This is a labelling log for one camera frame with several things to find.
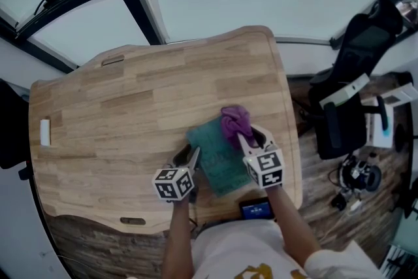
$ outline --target white t-shirt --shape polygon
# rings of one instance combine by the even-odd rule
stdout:
[[[196,279],[383,278],[355,242],[343,252],[315,252],[303,269],[285,253],[278,225],[268,220],[209,228],[193,243],[192,254]]]

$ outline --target green towel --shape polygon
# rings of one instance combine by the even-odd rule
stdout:
[[[192,148],[201,147],[199,164],[217,197],[251,182],[242,151],[235,150],[222,134],[221,117],[188,131],[186,137]]]

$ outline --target floor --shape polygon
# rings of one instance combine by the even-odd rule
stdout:
[[[293,98],[306,101],[309,90],[307,78],[290,78]],[[368,97],[397,87],[394,75],[375,78],[363,89]],[[305,123],[295,108],[298,130]],[[395,124],[407,124],[407,107],[395,109]],[[391,191],[400,183],[400,173],[408,168],[409,149],[401,153],[394,149],[364,147],[359,157],[366,159],[370,152],[378,155],[383,181],[378,191],[364,196],[357,212],[339,212],[329,205],[338,189],[328,180],[340,159],[322,161],[316,152],[315,133],[311,129],[299,138],[302,159],[304,201],[300,213],[310,224],[324,248],[341,250],[350,240],[356,240],[376,265],[382,262],[388,243],[396,230],[400,212],[390,213],[393,206]],[[156,235],[120,233],[99,223],[74,216],[46,216],[65,262],[75,278],[160,278],[161,260],[167,232]]]

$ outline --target person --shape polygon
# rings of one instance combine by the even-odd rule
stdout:
[[[266,189],[271,220],[223,223],[191,245],[189,199],[174,203],[165,247],[163,279],[383,278],[355,243],[342,252],[322,250],[280,186]]]

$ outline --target wooden tabletop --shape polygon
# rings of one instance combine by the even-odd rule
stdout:
[[[235,104],[272,132],[283,150],[284,188],[299,207],[298,137],[283,65],[271,31],[249,26],[199,41],[123,46],[62,78],[34,83],[29,137],[44,210],[122,232],[168,229],[172,204],[157,198],[155,170],[186,144],[187,130]],[[40,145],[45,118],[51,146]],[[240,201],[265,196],[252,182],[217,198],[202,172],[196,178],[190,216],[199,223],[238,218]]]

